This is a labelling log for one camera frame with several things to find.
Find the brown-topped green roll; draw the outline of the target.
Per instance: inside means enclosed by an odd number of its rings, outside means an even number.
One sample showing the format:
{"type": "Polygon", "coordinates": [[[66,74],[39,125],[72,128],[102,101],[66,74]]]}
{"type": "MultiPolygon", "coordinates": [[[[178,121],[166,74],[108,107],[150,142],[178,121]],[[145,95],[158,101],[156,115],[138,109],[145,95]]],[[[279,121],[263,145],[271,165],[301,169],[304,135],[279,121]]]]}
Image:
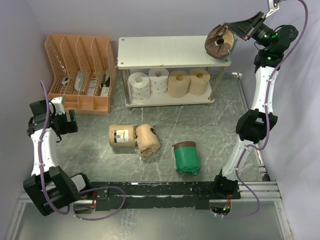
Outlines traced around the brown-topped green roll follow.
{"type": "Polygon", "coordinates": [[[204,42],[204,49],[209,56],[222,59],[232,53],[236,42],[235,35],[229,30],[227,24],[223,23],[209,32],[204,42]]]}

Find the beige paper towel roll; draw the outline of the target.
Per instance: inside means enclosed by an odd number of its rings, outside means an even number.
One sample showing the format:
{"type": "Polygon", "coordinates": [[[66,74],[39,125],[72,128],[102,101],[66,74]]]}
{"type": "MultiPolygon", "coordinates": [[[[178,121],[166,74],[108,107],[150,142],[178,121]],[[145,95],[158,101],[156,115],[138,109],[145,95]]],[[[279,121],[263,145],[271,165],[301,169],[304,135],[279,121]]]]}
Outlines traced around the beige paper towel roll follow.
{"type": "Polygon", "coordinates": [[[204,69],[195,68],[190,70],[189,76],[190,84],[188,92],[194,96],[202,96],[206,92],[207,85],[209,84],[210,74],[204,69]]]}
{"type": "Polygon", "coordinates": [[[190,81],[190,75],[186,71],[172,71],[168,76],[168,94],[173,98],[182,98],[188,92],[190,81]]]}

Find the plain white paper roll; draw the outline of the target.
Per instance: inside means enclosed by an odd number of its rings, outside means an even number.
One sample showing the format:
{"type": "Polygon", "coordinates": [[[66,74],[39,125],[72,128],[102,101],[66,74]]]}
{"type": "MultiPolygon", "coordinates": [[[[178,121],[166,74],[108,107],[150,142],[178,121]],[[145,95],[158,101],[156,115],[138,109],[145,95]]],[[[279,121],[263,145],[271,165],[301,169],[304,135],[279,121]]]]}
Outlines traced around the plain white paper roll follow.
{"type": "Polygon", "coordinates": [[[129,90],[133,100],[144,101],[150,97],[150,79],[143,72],[135,72],[128,78],[129,90]]]}

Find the white red-dotted paper roll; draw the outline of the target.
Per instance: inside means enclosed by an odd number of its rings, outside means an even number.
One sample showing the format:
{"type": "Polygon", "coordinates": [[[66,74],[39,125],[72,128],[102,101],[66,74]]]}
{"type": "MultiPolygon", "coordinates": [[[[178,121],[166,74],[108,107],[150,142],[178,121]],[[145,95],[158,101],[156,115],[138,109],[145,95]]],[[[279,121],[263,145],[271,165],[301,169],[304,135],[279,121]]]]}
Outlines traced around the white red-dotted paper roll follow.
{"type": "Polygon", "coordinates": [[[166,68],[152,68],[148,71],[150,92],[154,95],[163,95],[168,89],[169,71],[166,68]]]}

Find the green paper roll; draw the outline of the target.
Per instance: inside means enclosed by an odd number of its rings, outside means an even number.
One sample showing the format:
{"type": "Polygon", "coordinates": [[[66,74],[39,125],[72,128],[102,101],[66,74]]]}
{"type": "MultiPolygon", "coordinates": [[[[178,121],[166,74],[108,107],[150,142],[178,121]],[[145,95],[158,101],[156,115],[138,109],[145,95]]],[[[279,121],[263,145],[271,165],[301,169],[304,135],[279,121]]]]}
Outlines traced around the green paper roll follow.
{"type": "Polygon", "coordinates": [[[183,141],[172,146],[175,170],[178,173],[196,176],[201,170],[197,144],[194,141],[183,141]]]}

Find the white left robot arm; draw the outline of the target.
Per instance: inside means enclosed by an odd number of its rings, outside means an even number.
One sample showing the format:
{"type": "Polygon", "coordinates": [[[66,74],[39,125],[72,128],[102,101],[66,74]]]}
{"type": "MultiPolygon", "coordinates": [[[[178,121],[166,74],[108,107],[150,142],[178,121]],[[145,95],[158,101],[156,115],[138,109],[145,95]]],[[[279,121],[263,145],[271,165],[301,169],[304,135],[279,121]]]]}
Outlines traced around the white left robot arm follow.
{"type": "Polygon", "coordinates": [[[33,143],[34,163],[31,176],[23,181],[23,189],[43,216],[54,212],[48,200],[57,209],[80,199],[89,199],[94,192],[84,173],[68,176],[58,165],[57,144],[61,136],[76,133],[75,111],[64,108],[64,98],[31,103],[33,116],[29,119],[27,135],[33,143]]]}

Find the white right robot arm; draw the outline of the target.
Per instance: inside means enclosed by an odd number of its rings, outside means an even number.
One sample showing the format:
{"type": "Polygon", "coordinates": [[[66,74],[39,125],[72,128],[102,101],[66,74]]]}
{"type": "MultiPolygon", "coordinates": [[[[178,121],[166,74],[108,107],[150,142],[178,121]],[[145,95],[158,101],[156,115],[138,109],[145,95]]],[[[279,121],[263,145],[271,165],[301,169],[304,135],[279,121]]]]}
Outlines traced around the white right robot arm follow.
{"type": "Polygon", "coordinates": [[[299,32],[293,25],[282,25],[278,30],[265,25],[267,15],[259,11],[253,17],[226,24],[228,30],[247,41],[254,39],[263,48],[254,59],[255,92],[251,108],[238,120],[236,145],[227,164],[214,179],[212,193],[218,199],[239,198],[238,181],[241,168],[251,150],[260,141],[267,141],[278,117],[273,113],[273,91],[285,51],[299,32]]]}

